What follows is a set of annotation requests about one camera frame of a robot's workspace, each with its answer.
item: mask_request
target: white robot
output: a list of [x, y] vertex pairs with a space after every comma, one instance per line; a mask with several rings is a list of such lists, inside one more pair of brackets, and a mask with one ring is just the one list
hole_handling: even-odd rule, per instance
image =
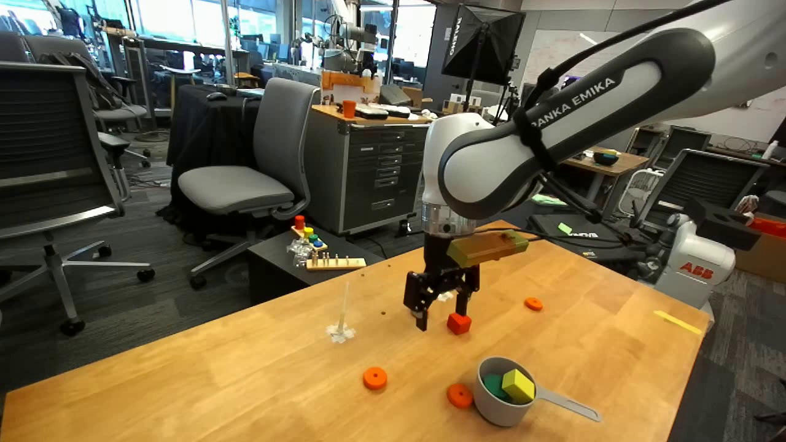
[[[786, 86], [783, 21], [783, 0], [693, 2], [628, 52], [538, 100], [561, 75], [546, 73], [510, 122], [491, 128], [472, 113], [436, 121], [423, 163], [426, 272], [409, 274], [402, 299], [418, 327], [427, 327], [440, 293], [456, 289], [456, 314], [466, 314], [476, 289], [476, 264], [456, 268], [449, 241], [520, 203], [557, 160], [648, 121], [706, 116]], [[702, 307], [732, 268], [734, 252], [695, 236], [687, 220], [657, 288]]]

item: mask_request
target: gray floor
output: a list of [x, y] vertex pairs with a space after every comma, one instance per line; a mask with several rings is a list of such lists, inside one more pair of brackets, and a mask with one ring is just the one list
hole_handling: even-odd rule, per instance
[[[55, 289], [45, 283], [25, 296], [3, 305], [0, 327], [0, 409], [6, 393], [62, 371], [105, 359], [110, 353], [154, 342], [194, 323], [251, 307], [246, 263], [232, 263], [210, 274], [210, 284], [194, 293], [186, 268], [210, 252], [186, 246], [183, 233], [154, 215], [167, 206], [169, 169], [158, 163], [151, 169], [133, 167], [133, 198], [122, 219], [82, 226], [62, 237], [71, 251], [93, 237], [105, 237], [119, 261], [152, 261], [158, 278], [147, 284], [136, 274], [73, 274], [71, 284], [86, 330], [62, 337], [63, 312]], [[507, 219], [523, 223], [526, 208]], [[382, 228], [355, 237], [377, 255], [395, 255], [420, 246], [420, 236], [395, 236]], [[34, 241], [3, 242], [6, 258], [36, 258]], [[755, 423], [756, 412], [786, 409], [786, 289], [736, 272], [716, 295], [717, 323], [702, 344], [693, 379], [680, 406], [670, 439], [676, 442], [759, 442], [777, 428]]]

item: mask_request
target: box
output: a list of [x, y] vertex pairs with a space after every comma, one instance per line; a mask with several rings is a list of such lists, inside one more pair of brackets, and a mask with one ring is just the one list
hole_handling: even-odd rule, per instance
[[786, 219], [756, 215], [751, 228], [762, 230], [762, 237], [751, 251], [736, 251], [736, 268], [786, 284]]

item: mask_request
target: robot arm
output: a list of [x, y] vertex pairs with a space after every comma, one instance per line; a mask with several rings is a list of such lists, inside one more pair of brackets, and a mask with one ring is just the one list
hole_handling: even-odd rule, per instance
[[440, 293], [456, 289], [464, 314], [476, 289], [476, 264], [448, 258], [452, 237], [523, 201], [557, 160], [639, 122], [706, 116], [786, 86], [783, 21], [783, 0], [729, 0], [653, 30], [513, 122], [436, 121], [423, 163], [426, 272], [410, 272], [406, 288], [418, 327]]

